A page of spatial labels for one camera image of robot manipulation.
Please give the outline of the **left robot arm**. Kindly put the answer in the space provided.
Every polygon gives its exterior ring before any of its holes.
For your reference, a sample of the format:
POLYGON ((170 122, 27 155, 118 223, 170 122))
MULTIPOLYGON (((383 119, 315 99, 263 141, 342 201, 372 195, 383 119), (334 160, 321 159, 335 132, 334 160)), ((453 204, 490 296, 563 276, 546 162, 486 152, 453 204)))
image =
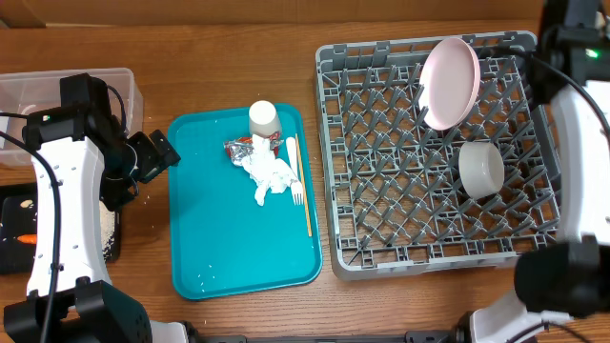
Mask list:
POLYGON ((18 147, 37 180, 37 243, 26 300, 4 309, 15 342, 195 342, 188 322, 157 322, 112 285, 101 205, 116 210, 180 157, 160 131, 125 136, 107 110, 73 105, 26 117, 18 147))

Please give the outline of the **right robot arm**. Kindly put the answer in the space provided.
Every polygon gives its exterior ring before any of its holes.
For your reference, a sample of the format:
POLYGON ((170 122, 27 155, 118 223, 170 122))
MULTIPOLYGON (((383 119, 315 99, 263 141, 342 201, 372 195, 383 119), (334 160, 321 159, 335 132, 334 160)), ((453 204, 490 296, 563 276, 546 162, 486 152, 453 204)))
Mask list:
POLYGON ((513 290, 466 313, 450 342, 527 342, 609 310, 609 38, 593 26, 555 24, 526 57, 534 95, 558 126, 558 241, 522 255, 513 290))

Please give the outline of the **white round plate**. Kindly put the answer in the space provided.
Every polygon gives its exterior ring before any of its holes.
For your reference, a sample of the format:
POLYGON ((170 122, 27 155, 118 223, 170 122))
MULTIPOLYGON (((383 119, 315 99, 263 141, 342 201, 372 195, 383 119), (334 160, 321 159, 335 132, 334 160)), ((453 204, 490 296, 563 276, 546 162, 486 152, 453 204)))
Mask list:
POLYGON ((474 107, 480 66, 474 50, 462 39, 445 38, 428 55, 419 84, 419 106, 427 108, 424 122, 444 131, 462 122, 474 107))

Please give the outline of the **white rice pile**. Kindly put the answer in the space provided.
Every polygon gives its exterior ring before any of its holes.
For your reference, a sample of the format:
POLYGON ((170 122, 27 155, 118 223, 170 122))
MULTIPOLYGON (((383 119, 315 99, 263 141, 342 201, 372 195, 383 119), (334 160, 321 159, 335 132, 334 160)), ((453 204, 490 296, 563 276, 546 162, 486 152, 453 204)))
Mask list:
POLYGON ((115 240, 116 213, 109 211, 103 202, 99 202, 99 207, 102 252, 105 259, 110 259, 115 240))

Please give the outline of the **nut shells pile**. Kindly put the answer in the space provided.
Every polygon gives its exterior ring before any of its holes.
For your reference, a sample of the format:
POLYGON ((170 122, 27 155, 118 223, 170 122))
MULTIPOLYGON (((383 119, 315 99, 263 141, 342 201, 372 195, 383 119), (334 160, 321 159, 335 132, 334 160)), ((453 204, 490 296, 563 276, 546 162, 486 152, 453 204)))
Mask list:
POLYGON ((27 208, 32 208, 33 207, 33 201, 32 200, 25 200, 20 204, 21 208, 27 209, 27 208))

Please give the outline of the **orange carrot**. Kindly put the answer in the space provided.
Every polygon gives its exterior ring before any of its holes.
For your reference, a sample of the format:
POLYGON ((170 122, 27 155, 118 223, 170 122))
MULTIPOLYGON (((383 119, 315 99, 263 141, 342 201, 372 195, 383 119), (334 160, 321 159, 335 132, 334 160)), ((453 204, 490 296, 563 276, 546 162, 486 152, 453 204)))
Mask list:
POLYGON ((24 244, 36 245, 37 235, 36 234, 22 234, 17 237, 17 240, 24 244))

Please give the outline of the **white bowl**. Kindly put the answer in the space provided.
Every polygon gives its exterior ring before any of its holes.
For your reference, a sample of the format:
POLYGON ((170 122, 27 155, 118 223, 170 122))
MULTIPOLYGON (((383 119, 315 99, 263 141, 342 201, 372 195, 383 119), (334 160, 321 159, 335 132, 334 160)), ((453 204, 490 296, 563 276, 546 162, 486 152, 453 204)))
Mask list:
POLYGON ((458 171, 463 188, 473 199, 499 192, 504 183, 502 157, 490 143, 464 143, 458 154, 458 171))

